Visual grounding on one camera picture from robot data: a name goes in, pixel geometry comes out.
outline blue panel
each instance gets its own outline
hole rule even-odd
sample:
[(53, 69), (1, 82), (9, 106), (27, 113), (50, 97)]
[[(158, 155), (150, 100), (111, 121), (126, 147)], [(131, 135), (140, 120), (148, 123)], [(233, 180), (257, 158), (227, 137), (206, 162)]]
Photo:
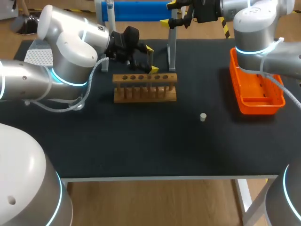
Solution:
[[(116, 21), (159, 21), (171, 18), (170, 1), (116, 1)], [(107, 3), (102, 2), (103, 21), (108, 21)]]

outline glowing blue ring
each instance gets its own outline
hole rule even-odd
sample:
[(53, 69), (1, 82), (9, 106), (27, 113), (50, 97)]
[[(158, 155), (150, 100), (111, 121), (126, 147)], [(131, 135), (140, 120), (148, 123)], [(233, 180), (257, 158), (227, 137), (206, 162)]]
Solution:
[(270, 46), (265, 49), (262, 49), (259, 51), (254, 51), (254, 52), (245, 52), (245, 51), (239, 50), (237, 47), (235, 47), (235, 48), (236, 48), (237, 52), (242, 53), (242, 54), (259, 54), (259, 53), (263, 53), (264, 51), (266, 51), (268, 48), (270, 48)]
[[(86, 18), (84, 18), (84, 20), (85, 20), (85, 23), (86, 23), (86, 24), (89, 23), (89, 21), (88, 21)], [(83, 33), (83, 37), (81, 38), (82, 41), (85, 41), (86, 35), (87, 35), (87, 30), (85, 29), (85, 30), (84, 30), (84, 33)]]
[(1, 61), (0, 61), (0, 74), (2, 75), (2, 88), (1, 88), (1, 93), (0, 93), (0, 100), (1, 100), (4, 95), (4, 90), (5, 90), (4, 67), (3, 67), (3, 64)]
[(58, 204), (57, 204), (56, 210), (55, 210), (53, 216), (51, 217), (51, 219), (46, 224), (46, 226), (50, 226), (50, 224), (54, 220), (55, 216), (57, 215), (58, 209), (60, 208), (60, 205), (61, 205), (61, 202), (62, 202), (62, 194), (63, 194), (62, 182), (61, 182), (61, 179), (60, 179), (60, 176), (58, 175), (58, 173), (56, 173), (56, 174), (57, 174), (58, 180), (60, 181), (60, 198), (58, 200)]
[(286, 200), (289, 204), (289, 206), (291, 207), (292, 211), (294, 212), (294, 214), (296, 215), (296, 217), (301, 221), (301, 216), (300, 214), (297, 212), (297, 210), (295, 209), (295, 207), (293, 206), (290, 198), (288, 197), (288, 193), (287, 193), (287, 190), (286, 190), (286, 185), (285, 185), (285, 176), (286, 176), (286, 171), (287, 171), (287, 168), (288, 168), (289, 165), (287, 165), (285, 171), (284, 171), (284, 175), (283, 175), (283, 189), (284, 189), (284, 194), (285, 194), (285, 197), (286, 197)]
[(52, 72), (52, 74), (55, 76), (55, 78), (57, 78), (59, 81), (61, 81), (62, 83), (65, 83), (65, 84), (67, 84), (67, 85), (70, 85), (70, 86), (84, 86), (84, 85), (87, 84), (87, 81), (86, 81), (85, 83), (82, 83), (82, 84), (76, 84), (76, 83), (68, 82), (68, 81), (62, 79), (61, 77), (59, 77), (59, 76), (55, 73), (55, 71), (53, 70), (53, 68), (52, 68), (51, 72)]

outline wooden peg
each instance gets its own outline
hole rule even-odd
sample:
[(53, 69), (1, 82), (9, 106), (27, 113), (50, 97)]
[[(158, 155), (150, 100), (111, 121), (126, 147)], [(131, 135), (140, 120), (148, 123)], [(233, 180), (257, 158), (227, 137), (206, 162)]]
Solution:
[(174, 87), (174, 83), (173, 82), (169, 83), (169, 91), (173, 90), (173, 87)]
[(158, 98), (158, 96), (159, 96), (159, 87), (156, 86), (156, 98)]
[(123, 91), (124, 91), (124, 99), (126, 99), (127, 98), (127, 87), (126, 86), (124, 86)]
[(166, 97), (166, 86), (163, 88), (163, 96)]
[(135, 98), (135, 86), (132, 86), (132, 98)]
[(117, 83), (117, 92), (118, 92), (118, 94), (120, 94), (120, 83), (119, 82)]
[(147, 93), (148, 93), (148, 96), (150, 97), (151, 96), (151, 86), (149, 83), (147, 83)]
[(142, 98), (142, 95), (143, 95), (143, 87), (140, 86), (140, 98)]

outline yellow and black striped tape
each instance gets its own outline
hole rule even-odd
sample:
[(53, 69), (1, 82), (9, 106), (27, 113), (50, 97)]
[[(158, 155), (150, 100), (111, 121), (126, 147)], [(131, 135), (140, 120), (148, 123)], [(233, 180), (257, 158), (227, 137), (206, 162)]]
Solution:
[[(42, 8), (29, 8), (28, 11), (34, 11), (34, 12), (41, 12)], [(94, 11), (85, 10), (85, 9), (69, 9), (69, 8), (63, 8), (63, 10), (66, 10), (68, 12), (76, 12), (76, 13), (95, 13)]]
[(228, 29), (228, 26), (227, 26), (227, 23), (226, 23), (226, 21), (225, 21), (225, 18), (224, 18), (224, 17), (221, 17), (220, 19), (221, 19), (221, 22), (222, 22), (222, 28), (223, 28), (223, 30), (224, 30), (226, 39), (231, 38), (230, 33), (229, 33), (229, 29)]

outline black tabletop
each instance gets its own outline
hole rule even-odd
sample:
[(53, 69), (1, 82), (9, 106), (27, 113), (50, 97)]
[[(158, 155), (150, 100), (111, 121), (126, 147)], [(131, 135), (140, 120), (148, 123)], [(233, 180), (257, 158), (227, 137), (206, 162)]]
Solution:
[[(166, 72), (166, 40), (145, 42)], [(30, 43), (15, 59), (24, 59)], [(96, 73), (80, 112), (6, 102), (0, 122), (33, 136), (63, 178), (279, 174), (300, 152), (301, 112), (286, 98), (274, 116), (243, 116), (229, 73), (233, 46), (233, 40), (178, 40), (177, 102), (114, 104), (112, 74), (130, 72), (110, 63), (108, 73)], [(283, 82), (301, 97), (296, 81)]]

